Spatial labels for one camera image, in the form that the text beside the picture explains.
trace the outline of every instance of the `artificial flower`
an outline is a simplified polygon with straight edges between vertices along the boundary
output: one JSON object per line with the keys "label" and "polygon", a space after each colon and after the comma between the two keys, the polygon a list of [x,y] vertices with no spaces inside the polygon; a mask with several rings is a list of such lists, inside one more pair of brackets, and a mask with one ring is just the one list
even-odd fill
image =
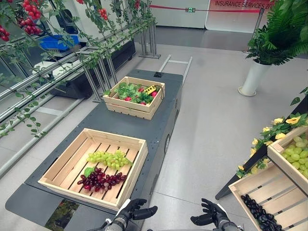
{"label": "artificial flower", "polygon": [[285,137],[285,134],[279,133],[275,136],[275,139],[279,140],[279,139],[283,139],[284,137]]}
{"label": "artificial flower", "polygon": [[250,149],[250,157],[252,157],[256,152],[257,150],[255,148]]}
{"label": "artificial flower", "polygon": [[258,144],[258,140],[254,138],[254,141],[252,141],[252,145],[257,145],[257,144]]}
{"label": "artificial flower", "polygon": [[266,141],[266,142],[264,142],[264,144],[266,145],[266,146],[269,146],[269,145],[271,145],[272,143],[274,143],[273,141]]}
{"label": "artificial flower", "polygon": [[283,119],[282,119],[282,118],[277,118],[277,119],[274,119],[273,125],[281,124],[282,122],[283,122]]}
{"label": "artificial flower", "polygon": [[288,124],[297,124],[299,119],[300,119],[300,116],[294,117],[294,118],[291,118],[291,119],[287,119],[285,122],[288,123]]}
{"label": "artificial flower", "polygon": [[266,132],[266,131],[269,131],[270,130],[270,128],[269,127],[265,127],[265,128],[263,128],[263,132]]}

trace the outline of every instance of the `black base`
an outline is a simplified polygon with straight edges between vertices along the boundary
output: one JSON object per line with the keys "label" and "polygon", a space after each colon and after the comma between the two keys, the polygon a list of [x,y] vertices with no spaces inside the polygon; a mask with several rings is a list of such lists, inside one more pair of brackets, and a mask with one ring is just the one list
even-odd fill
{"label": "black base", "polygon": [[[118,70],[125,62],[131,60],[133,55],[136,53],[134,41],[129,41],[126,43],[121,50],[113,52],[111,58],[114,64],[115,70]],[[111,76],[111,72],[107,63],[107,60],[103,60],[105,69],[108,76]],[[93,70],[90,70],[90,73],[93,77],[95,85],[98,87],[99,82],[94,74]],[[88,82],[88,79],[85,73],[73,78],[66,82],[65,85],[60,85],[57,87],[60,90],[53,89],[51,94],[58,96],[65,96],[75,99],[89,98],[93,94],[93,90]]]}

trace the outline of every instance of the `metal frame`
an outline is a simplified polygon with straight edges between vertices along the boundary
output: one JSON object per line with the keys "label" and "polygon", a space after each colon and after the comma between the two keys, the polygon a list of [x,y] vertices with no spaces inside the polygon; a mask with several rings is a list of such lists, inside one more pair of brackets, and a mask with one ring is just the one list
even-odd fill
{"label": "metal frame", "polygon": [[158,72],[162,72],[163,69],[165,68],[165,66],[167,65],[167,63],[176,63],[176,64],[187,64],[186,66],[186,69],[185,69],[185,72],[184,72],[184,75],[183,75],[183,84],[185,82],[185,79],[186,79],[186,76],[187,76],[187,73],[189,71],[189,68],[192,64],[192,59],[193,57],[190,57],[188,62],[185,62],[185,61],[177,61],[177,60],[170,60],[171,58],[171,54],[168,55],[168,57],[166,58],[166,60],[164,61],[163,65],[161,66],[161,68],[158,70]]}

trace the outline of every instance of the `artificial vine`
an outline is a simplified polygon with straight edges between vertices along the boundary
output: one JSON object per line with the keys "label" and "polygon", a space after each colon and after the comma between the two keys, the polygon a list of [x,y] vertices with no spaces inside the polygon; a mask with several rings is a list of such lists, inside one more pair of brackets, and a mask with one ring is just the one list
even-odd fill
{"label": "artificial vine", "polygon": [[[25,53],[29,53],[29,49],[33,47],[39,47],[43,50],[41,54],[42,60],[57,60],[54,57],[54,52],[43,49],[39,42],[35,40],[32,35],[43,36],[49,35],[53,36],[49,31],[47,31],[43,22],[47,23],[52,27],[55,33],[61,36],[59,42],[64,43],[68,47],[73,46],[73,41],[71,36],[63,29],[57,29],[50,23],[50,18],[52,16],[57,16],[60,13],[66,13],[65,9],[66,0],[53,0],[52,6],[53,10],[49,12],[49,15],[44,16],[43,8],[47,8],[51,3],[49,0],[24,0],[21,4],[15,3],[13,0],[1,0],[0,1],[0,38],[7,43],[4,44],[0,50],[0,55],[9,59],[12,64],[22,64],[23,66],[29,68],[32,71],[41,73],[42,69],[37,67],[32,67],[28,62],[25,61]],[[153,23],[153,16],[146,7],[146,3],[142,0],[129,0],[128,5],[124,7],[123,1],[112,1],[110,4],[111,10],[116,13],[115,22],[110,20],[110,13],[101,5],[99,0],[76,0],[80,4],[86,6],[86,16],[97,26],[99,33],[105,39],[104,42],[99,42],[97,38],[93,38],[92,35],[88,35],[83,32],[78,26],[76,26],[79,36],[81,38],[86,38],[88,45],[98,47],[98,50],[90,54],[90,59],[88,56],[75,53],[75,55],[83,63],[83,66],[87,69],[91,69],[97,66],[100,58],[109,58],[111,56],[111,50],[119,50],[122,44],[114,44],[119,38],[123,40],[123,44],[128,39],[132,39],[136,33],[144,30],[146,27]],[[71,17],[72,22],[76,23],[80,20],[78,17]],[[15,37],[11,35],[5,28],[9,24],[13,24],[22,31],[25,37],[22,41],[15,41],[10,43]],[[120,26],[120,32],[116,29],[116,24]],[[106,32],[112,33],[112,36],[105,36]],[[59,65],[62,67],[63,71],[68,71],[70,68]],[[19,77],[5,77],[2,73],[0,74],[0,86],[4,86],[10,89],[6,85],[12,82],[21,81]],[[17,112],[16,117],[20,121],[26,123],[26,126],[31,128],[31,134],[39,138],[46,133],[40,129],[41,124],[36,121],[34,116],[30,115],[30,109],[37,106],[39,103],[36,97],[32,94],[33,91],[40,88],[46,83],[51,83],[55,81],[52,75],[40,76],[39,79],[27,86],[24,90],[16,91],[10,89],[15,93],[18,98],[30,97],[31,103],[28,104],[26,108],[15,108]],[[13,119],[11,118],[0,125],[0,137],[8,135],[10,131],[14,129],[10,127],[13,124]]]}

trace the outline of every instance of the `red grapes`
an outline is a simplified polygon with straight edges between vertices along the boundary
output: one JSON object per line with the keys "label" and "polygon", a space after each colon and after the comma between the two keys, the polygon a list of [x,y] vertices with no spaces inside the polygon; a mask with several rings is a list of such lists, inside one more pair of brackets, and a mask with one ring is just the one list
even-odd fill
{"label": "red grapes", "polygon": [[0,38],[7,42],[10,40],[9,35],[10,33],[0,25]]}
{"label": "red grapes", "polygon": [[86,177],[85,175],[80,175],[81,180],[77,182],[77,184],[83,184],[83,188],[87,189],[91,192],[104,193],[120,183],[121,181],[125,181],[127,176],[122,175],[122,172],[109,176],[102,172],[101,168],[95,167],[94,171]]}
{"label": "red grapes", "polygon": [[107,21],[108,20],[108,15],[107,15],[107,11],[105,8],[99,9],[98,12],[101,14],[101,17]]}

